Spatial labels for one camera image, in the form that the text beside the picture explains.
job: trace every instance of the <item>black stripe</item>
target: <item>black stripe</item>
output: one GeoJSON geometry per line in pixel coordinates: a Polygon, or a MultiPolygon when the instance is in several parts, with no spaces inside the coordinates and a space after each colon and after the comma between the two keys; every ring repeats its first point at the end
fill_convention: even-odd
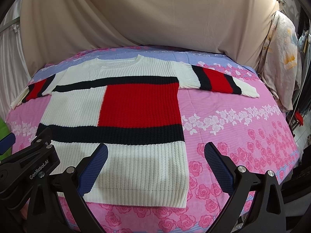
{"type": "Polygon", "coordinates": [[[55,78],[55,74],[53,74],[52,76],[48,77],[46,79],[46,81],[44,82],[41,90],[39,91],[37,97],[42,97],[42,93],[48,88],[48,86],[51,84],[51,82],[54,80],[55,78]]]}
{"type": "Polygon", "coordinates": [[[199,79],[199,82],[201,85],[200,89],[211,91],[212,90],[211,82],[209,78],[207,77],[207,75],[204,73],[203,67],[196,66],[196,65],[191,65],[191,66],[192,66],[192,70],[195,72],[195,74],[197,75],[199,79]]]}
{"type": "Polygon", "coordinates": [[[32,90],[34,89],[34,87],[35,87],[35,83],[30,84],[30,85],[28,86],[29,91],[28,91],[27,95],[23,98],[23,100],[21,100],[22,103],[25,103],[25,102],[26,102],[26,98],[27,98],[28,95],[32,92],[32,90]]]}
{"type": "Polygon", "coordinates": [[[229,82],[230,86],[233,89],[233,94],[236,95],[241,95],[242,91],[241,89],[234,83],[233,77],[227,74],[224,74],[225,78],[227,79],[227,81],[229,82]]]}
{"type": "Polygon", "coordinates": [[[92,81],[81,81],[70,85],[56,86],[54,92],[69,92],[79,89],[98,88],[107,85],[116,84],[170,84],[178,83],[177,77],[164,77],[164,76],[124,76],[124,77],[111,77],[102,78],[92,81]]]}
{"type": "Polygon", "coordinates": [[[37,129],[37,135],[46,127],[51,129],[53,140],[64,143],[145,145],[185,141],[181,124],[151,128],[117,128],[96,126],[46,126],[40,123],[37,129]]]}

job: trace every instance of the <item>green object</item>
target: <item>green object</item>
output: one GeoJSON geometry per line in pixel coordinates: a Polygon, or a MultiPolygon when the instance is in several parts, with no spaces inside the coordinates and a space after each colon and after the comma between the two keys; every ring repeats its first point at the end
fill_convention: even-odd
{"type": "MultiPolygon", "coordinates": [[[[0,117],[0,140],[10,134],[10,130],[5,124],[5,122],[0,117]]],[[[0,161],[12,154],[12,148],[8,149],[2,156],[0,156],[0,161]]]]}

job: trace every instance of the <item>color block sweater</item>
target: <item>color block sweater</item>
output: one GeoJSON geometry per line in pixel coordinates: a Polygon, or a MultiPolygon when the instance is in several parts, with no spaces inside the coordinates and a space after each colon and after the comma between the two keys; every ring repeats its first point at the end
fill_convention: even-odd
{"type": "Polygon", "coordinates": [[[108,160],[86,201],[184,208],[189,174],[178,89],[259,97],[254,87],[227,74],[138,55],[69,67],[28,86],[18,101],[52,95],[37,134],[52,130],[61,160],[53,173],[76,166],[98,143],[108,146],[108,160]]]}

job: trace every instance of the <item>sweater sleeve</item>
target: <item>sweater sleeve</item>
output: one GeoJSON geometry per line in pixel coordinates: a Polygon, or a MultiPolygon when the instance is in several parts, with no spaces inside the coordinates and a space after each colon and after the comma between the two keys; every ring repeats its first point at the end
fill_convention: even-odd
{"type": "Polygon", "coordinates": [[[52,90],[56,87],[57,83],[61,80],[66,70],[61,71],[57,74],[53,74],[50,77],[38,81],[36,83],[28,85],[11,103],[12,109],[19,106],[21,103],[28,102],[31,99],[43,97],[51,94],[52,90]]]}
{"type": "Polygon", "coordinates": [[[180,89],[202,89],[213,92],[239,94],[256,98],[256,88],[228,74],[201,66],[172,61],[180,89]]]}

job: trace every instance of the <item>silver bolt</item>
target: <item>silver bolt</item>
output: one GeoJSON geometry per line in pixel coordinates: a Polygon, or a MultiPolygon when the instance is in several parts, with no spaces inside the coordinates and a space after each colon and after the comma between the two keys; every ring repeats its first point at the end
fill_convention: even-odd
{"type": "Polygon", "coordinates": [[[269,170],[269,171],[268,171],[268,174],[269,174],[271,177],[273,177],[273,176],[274,176],[274,171],[269,170]]]}
{"type": "Polygon", "coordinates": [[[39,172],[39,173],[38,173],[38,177],[39,177],[39,178],[42,178],[44,175],[45,175],[44,172],[39,172]]]}
{"type": "Polygon", "coordinates": [[[244,166],[238,167],[239,172],[246,172],[246,168],[244,166]]]}
{"type": "Polygon", "coordinates": [[[75,171],[75,168],[73,166],[70,166],[66,169],[67,173],[73,173],[75,171]]]}

